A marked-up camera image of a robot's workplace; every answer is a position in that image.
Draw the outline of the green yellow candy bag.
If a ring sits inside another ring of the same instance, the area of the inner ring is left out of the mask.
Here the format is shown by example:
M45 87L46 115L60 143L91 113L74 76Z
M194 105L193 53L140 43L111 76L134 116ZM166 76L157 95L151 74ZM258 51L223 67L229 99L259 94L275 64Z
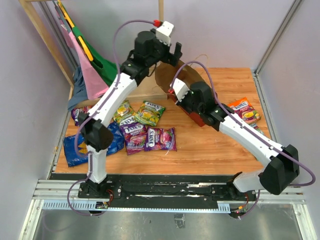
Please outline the green yellow candy bag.
M132 108L130 102L128 100L125 100L114 113L113 120L119 126L129 125L137 122L135 119L135 115L136 112Z

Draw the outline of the purple berries candy bag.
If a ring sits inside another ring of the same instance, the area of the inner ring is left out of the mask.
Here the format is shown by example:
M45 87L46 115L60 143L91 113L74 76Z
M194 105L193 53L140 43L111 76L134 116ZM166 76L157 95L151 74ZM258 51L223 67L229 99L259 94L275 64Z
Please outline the purple berries candy bag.
M120 130L124 136L127 155L144 151L147 137L145 125L135 122L120 126Z

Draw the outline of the blue chips bag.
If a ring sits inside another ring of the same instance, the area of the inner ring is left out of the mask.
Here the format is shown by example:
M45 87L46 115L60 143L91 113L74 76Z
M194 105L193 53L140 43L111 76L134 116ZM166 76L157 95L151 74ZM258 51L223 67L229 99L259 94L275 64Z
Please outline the blue chips bag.
M121 130L116 122L111 122L107 128L113 134L112 143L108 147L106 152L106 156L110 156L119 152L124 148L125 138L121 133ZM87 155L82 157L77 155L74 147L75 139L76 139L76 136L71 135L71 136L65 137L63 140L64 155L65 155L68 167L75 167L88 162ZM84 138L81 135L79 135L78 137L77 148L82 155L85 155L88 152L86 144L84 142Z

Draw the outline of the red brown paper bag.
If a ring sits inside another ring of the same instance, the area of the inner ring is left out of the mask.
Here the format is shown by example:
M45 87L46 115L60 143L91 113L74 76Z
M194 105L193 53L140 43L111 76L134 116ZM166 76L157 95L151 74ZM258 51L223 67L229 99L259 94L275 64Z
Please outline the red brown paper bag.
M223 118L219 116L217 93L189 64L181 60L177 66L161 63L155 71L155 81L197 125L219 130Z

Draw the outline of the green foxs candy bag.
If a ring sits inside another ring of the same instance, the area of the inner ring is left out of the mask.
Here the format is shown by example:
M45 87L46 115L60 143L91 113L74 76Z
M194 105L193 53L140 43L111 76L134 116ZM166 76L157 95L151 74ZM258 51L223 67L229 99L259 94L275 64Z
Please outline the green foxs candy bag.
M145 100L134 115L134 119L143 124L155 127L166 108L162 105Z

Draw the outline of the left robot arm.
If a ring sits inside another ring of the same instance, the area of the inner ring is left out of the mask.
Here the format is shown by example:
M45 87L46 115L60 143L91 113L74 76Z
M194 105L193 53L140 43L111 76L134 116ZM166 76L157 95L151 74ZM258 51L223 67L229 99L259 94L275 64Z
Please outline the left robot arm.
M79 115L80 132L88 150L88 174L86 184L96 198L107 193L103 182L107 177L107 149L113 141L113 134L108 130L116 110L149 75L150 67L158 62L176 66L182 56L180 43L176 43L174 53L170 53L173 29L159 27L141 31L134 40L134 48L129 52L120 72L107 92L86 114Z

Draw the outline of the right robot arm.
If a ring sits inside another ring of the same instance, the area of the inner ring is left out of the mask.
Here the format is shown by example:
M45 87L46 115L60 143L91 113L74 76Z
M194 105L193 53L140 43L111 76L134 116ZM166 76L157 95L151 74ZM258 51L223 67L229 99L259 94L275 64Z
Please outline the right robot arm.
M293 145L284 147L272 141L249 126L227 105L219 106L206 82L198 81L188 86L176 79L171 87L178 106L188 114L197 114L206 125L236 140L263 165L261 170L241 171L229 180L226 193L230 199L238 200L251 190L267 190L279 195L300 174L299 165L290 160L299 159L298 150Z

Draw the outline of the orange foxs candy bag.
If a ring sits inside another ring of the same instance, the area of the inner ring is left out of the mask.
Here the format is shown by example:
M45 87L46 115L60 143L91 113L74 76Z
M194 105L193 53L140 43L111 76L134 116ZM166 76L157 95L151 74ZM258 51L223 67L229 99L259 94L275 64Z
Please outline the orange foxs candy bag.
M241 98L228 104L228 106L234 110L239 117L245 121L247 124L256 123L261 119L261 115L252 106L246 97Z

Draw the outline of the teal orange snack bag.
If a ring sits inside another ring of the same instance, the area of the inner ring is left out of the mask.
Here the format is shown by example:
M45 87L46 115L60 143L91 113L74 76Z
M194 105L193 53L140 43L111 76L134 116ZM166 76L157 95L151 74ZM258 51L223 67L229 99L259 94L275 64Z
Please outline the teal orange snack bag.
M264 132L259 128L259 126L257 125L256 122L250 124L250 126L251 126L253 129L255 129L257 132L259 132L260 134L265 135Z

